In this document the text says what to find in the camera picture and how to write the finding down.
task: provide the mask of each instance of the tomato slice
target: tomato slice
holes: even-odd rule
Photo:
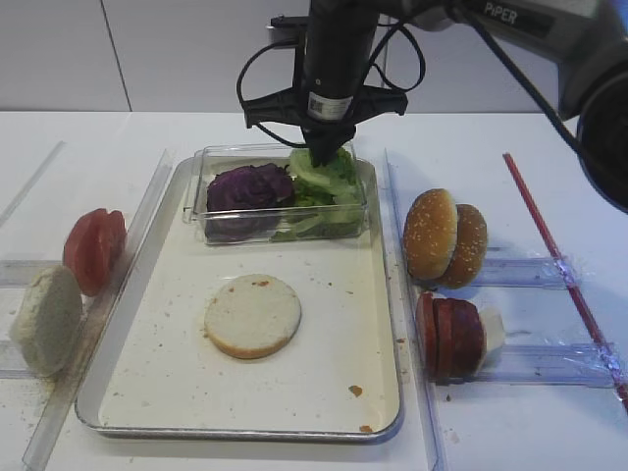
[[[63,262],[74,273],[83,294],[95,296],[107,285],[126,238],[120,211],[107,214],[99,208],[78,219],[66,241]]]

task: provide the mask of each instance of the food stain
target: food stain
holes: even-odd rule
[[[359,386],[353,385],[353,386],[349,386],[349,390],[353,393],[353,395],[355,395],[356,397],[360,397],[362,395],[362,388],[360,388]]]

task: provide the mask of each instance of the bun top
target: bun top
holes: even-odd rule
[[[457,226],[455,201],[446,189],[430,189],[414,200],[403,228],[410,276],[433,280],[445,273],[456,246]]]
[[[482,269],[487,253],[487,223],[477,208],[458,204],[458,235],[451,262],[437,283],[446,288],[468,285]]]

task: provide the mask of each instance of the purple cabbage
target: purple cabbage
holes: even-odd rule
[[[207,186],[207,211],[277,208],[294,196],[292,179],[275,164],[238,167],[216,176]],[[267,231],[279,223],[277,216],[208,220],[207,237],[235,241]]]

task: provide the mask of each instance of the red stick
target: red stick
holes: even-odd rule
[[[503,160],[505,160],[506,166],[510,171],[510,174],[514,178],[514,182],[517,184],[517,188],[519,188],[519,192],[523,197],[523,201],[526,203],[528,207],[528,211],[530,212],[530,216],[534,220],[534,223],[537,225],[539,229],[539,233],[541,233],[541,237],[543,238],[546,247],[548,248],[549,254],[556,261],[562,261],[562,254],[558,249],[558,245],[556,245],[555,240],[551,236],[550,229],[546,225],[546,222],[541,216],[541,211],[537,207],[534,199],[532,198],[532,194],[530,194],[530,190],[528,186],[523,181],[523,177],[519,173],[519,169],[514,163],[512,156],[508,153],[503,154]],[[578,313],[582,318],[582,322],[584,322],[587,331],[589,332],[589,336],[593,339],[593,342],[604,352],[610,352],[610,347],[604,338],[602,330],[598,323],[596,322],[596,318],[594,317],[591,309],[589,309],[589,305],[587,301],[585,301],[584,296],[580,289],[576,286],[573,286],[571,283],[566,283],[567,290],[569,291],[569,295],[573,300],[573,303],[578,309]],[[626,413],[628,413],[628,388],[627,385],[621,381],[621,371],[617,372],[614,369],[610,371],[613,383],[615,384],[615,390],[617,391],[617,395],[621,399],[622,404],[624,405],[624,409]]]

